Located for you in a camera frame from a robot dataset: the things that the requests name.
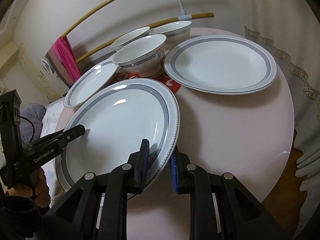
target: metal bolt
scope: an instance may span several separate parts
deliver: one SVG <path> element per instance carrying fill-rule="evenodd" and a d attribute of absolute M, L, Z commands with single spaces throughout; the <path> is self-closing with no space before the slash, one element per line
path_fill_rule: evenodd
<path fill-rule="evenodd" d="M 195 165 L 192 164 L 192 163 L 190 163 L 190 164 L 187 165 L 187 169 L 188 169 L 189 171 L 194 171 L 194 170 L 196 169 L 196 167 L 197 167 L 197 166 L 195 166 Z"/>
<path fill-rule="evenodd" d="M 132 166 L 131 166 L 131 164 L 129 164 L 129 163 L 125 163 L 125 164 L 122 165 L 122 169 L 125 170 L 125 171 L 130 170 L 131 167 L 132 167 Z"/>
<path fill-rule="evenodd" d="M 230 173 L 230 172 L 226 172 L 225 174 L 223 174 L 223 176 L 224 176 L 226 179 L 233 179 L 233 175 L 232 175 L 232 173 Z"/>
<path fill-rule="evenodd" d="M 88 172 L 88 173 L 85 174 L 84 178 L 86 180 L 93 179 L 94 178 L 94 174 L 92 172 Z"/>

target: bamboo rod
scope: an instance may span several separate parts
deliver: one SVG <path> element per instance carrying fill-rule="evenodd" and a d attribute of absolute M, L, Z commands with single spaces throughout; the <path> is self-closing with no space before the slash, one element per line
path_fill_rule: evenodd
<path fill-rule="evenodd" d="M 95 12 L 99 11 L 101 8 L 105 7 L 109 3 L 112 3 L 115 0 L 106 0 L 105 2 L 99 4 L 97 7 L 93 8 L 90 12 L 88 12 L 86 15 L 81 17 L 75 24 L 73 24 L 65 33 L 63 33 L 62 37 L 65 38 L 74 28 L 76 28 L 80 23 L 82 23 L 85 19 L 90 17 Z"/>
<path fill-rule="evenodd" d="M 212 18 L 212 17 L 214 17 L 214 14 L 213 13 L 198 13 L 198 14 L 192 14 L 191 17 L 192 17 L 192 19 Z M 164 24 L 167 24 L 167 23 L 172 23 L 172 22 L 177 22 L 177 21 L 179 21 L 178 17 L 167 19 L 167 20 L 163 20 L 163 21 L 156 22 L 156 23 L 152 23 L 152 24 L 149 24 L 149 25 L 146 25 L 146 26 L 149 26 L 150 28 L 156 28 L 156 27 L 159 27 L 161 25 L 164 25 Z M 106 43 L 100 45 L 99 47 L 96 47 L 95 49 L 93 49 L 93 50 L 89 51 L 88 53 L 84 54 L 82 57 L 80 57 L 79 59 L 76 60 L 76 63 L 79 63 L 80 61 L 86 59 L 87 57 L 90 57 L 92 54 L 98 52 L 99 50 L 104 49 L 105 47 L 111 45 L 119 37 L 116 37 L 116 38 L 112 39 L 111 41 L 107 41 Z"/>

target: table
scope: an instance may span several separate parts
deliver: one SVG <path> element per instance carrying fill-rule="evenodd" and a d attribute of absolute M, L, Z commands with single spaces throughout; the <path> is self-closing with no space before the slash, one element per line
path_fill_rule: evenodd
<path fill-rule="evenodd" d="M 192 28 L 190 37 L 225 34 Z M 248 95 L 214 95 L 181 86 L 178 149 L 207 172 L 233 173 L 260 201 L 270 193 L 287 163 L 294 131 L 294 112 L 286 79 L 278 68 L 275 82 Z M 64 109 L 57 129 L 76 109 Z M 127 236 L 134 239 L 189 239 L 189 195 L 172 189 L 170 168 L 145 192 L 128 202 Z"/>

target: bowl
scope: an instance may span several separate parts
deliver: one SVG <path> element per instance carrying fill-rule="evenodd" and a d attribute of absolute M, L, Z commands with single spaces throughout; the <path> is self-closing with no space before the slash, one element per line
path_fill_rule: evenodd
<path fill-rule="evenodd" d="M 113 55 L 112 62 L 129 73 L 150 77 L 160 69 L 164 57 L 167 37 L 162 34 L 149 35 L 124 46 Z"/>
<path fill-rule="evenodd" d="M 133 42 L 137 39 L 140 39 L 148 34 L 148 31 L 150 30 L 150 27 L 142 27 L 139 29 L 136 29 L 132 32 L 129 32 L 117 40 L 115 40 L 111 45 L 110 48 L 115 49 L 116 51 L 122 49 L 125 45 L 128 45 L 130 42 Z"/>
<path fill-rule="evenodd" d="M 152 29 L 149 34 L 163 34 L 167 36 L 165 46 L 167 49 L 172 49 L 190 36 L 191 23 L 190 21 L 168 23 Z"/>

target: pink cloth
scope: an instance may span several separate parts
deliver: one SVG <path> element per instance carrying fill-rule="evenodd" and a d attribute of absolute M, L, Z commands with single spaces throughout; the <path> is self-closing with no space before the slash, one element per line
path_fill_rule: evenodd
<path fill-rule="evenodd" d="M 81 77 L 81 72 L 68 39 L 62 36 L 59 37 L 52 45 L 52 49 L 57 58 L 63 63 L 72 81 L 76 82 Z"/>

